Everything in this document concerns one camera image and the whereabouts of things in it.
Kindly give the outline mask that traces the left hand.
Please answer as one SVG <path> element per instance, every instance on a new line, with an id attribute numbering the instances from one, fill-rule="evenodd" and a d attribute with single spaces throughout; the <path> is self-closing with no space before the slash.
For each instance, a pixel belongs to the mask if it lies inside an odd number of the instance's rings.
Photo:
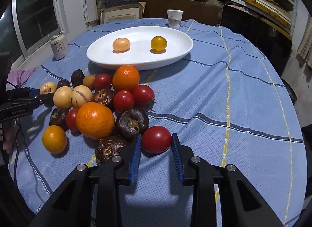
<path id="1" fill-rule="evenodd" d="M 7 154 L 11 154 L 14 150 L 15 145 L 15 125 L 16 122 L 14 120 L 4 123 L 3 126 L 3 150 L 6 151 Z"/>

